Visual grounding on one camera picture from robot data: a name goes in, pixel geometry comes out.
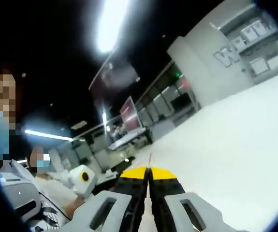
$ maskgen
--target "white box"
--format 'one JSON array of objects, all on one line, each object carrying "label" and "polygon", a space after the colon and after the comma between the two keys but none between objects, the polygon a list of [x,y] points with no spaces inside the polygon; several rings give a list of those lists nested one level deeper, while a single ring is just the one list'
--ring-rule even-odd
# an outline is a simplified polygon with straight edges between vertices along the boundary
[{"label": "white box", "polygon": [[248,41],[253,41],[258,38],[257,33],[254,31],[254,29],[251,26],[247,26],[244,29],[241,30],[242,35],[244,35]]},{"label": "white box", "polygon": [[241,36],[236,37],[231,42],[237,48],[237,50],[242,50],[246,46]]},{"label": "white box", "polygon": [[267,62],[268,62],[270,69],[277,68],[278,67],[278,55],[269,59]]},{"label": "white box", "polygon": [[268,32],[260,20],[252,23],[251,26],[260,36],[264,36]]},{"label": "white box", "polygon": [[269,70],[269,67],[266,64],[265,59],[262,58],[262,57],[251,61],[250,65],[251,65],[251,67],[254,70],[256,75],[259,75],[259,74]]}]

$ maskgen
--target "black cable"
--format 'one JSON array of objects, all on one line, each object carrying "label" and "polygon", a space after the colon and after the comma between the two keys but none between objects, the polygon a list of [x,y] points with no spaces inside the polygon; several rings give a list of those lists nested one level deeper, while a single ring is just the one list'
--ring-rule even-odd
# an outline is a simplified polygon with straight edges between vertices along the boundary
[{"label": "black cable", "polygon": [[57,207],[48,197],[46,197],[43,193],[39,192],[40,195],[44,196],[53,206],[55,206],[69,221],[71,221],[71,219],[65,214],[63,213],[63,211]]}]

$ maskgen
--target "white floor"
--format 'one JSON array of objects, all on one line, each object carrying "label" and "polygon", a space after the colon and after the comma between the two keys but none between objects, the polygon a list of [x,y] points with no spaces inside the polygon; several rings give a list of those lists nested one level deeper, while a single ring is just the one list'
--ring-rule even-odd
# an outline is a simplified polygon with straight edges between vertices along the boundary
[{"label": "white floor", "polygon": [[237,230],[261,232],[278,215],[278,77],[204,108],[142,149],[133,167],[173,172],[186,192]]}]

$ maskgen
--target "gray gripper part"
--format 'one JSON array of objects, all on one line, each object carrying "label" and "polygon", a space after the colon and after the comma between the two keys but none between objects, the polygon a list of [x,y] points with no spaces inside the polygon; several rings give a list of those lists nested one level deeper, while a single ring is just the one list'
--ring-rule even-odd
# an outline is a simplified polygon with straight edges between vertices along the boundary
[{"label": "gray gripper part", "polygon": [[202,232],[237,232],[224,223],[221,212],[195,193],[183,193],[164,197],[171,211],[176,232],[194,231],[183,204],[187,204],[198,219]]},{"label": "gray gripper part", "polygon": [[102,214],[102,210],[108,203],[114,203],[109,212],[103,227],[102,232],[119,232],[124,213],[131,200],[132,196],[102,191],[94,196],[90,201],[81,205],[75,212],[72,221],[63,226],[60,232],[94,232],[90,228],[93,219]]}]

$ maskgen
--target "person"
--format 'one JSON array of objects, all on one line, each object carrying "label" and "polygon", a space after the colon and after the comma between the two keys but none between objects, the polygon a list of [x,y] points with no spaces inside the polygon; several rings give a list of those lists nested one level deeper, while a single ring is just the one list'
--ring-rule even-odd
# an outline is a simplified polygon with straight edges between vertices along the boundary
[{"label": "person", "polygon": [[29,171],[34,175],[36,187],[56,202],[72,219],[75,210],[84,204],[84,197],[77,196],[71,189],[48,174],[49,161],[44,160],[44,148],[35,146],[27,156]]}]

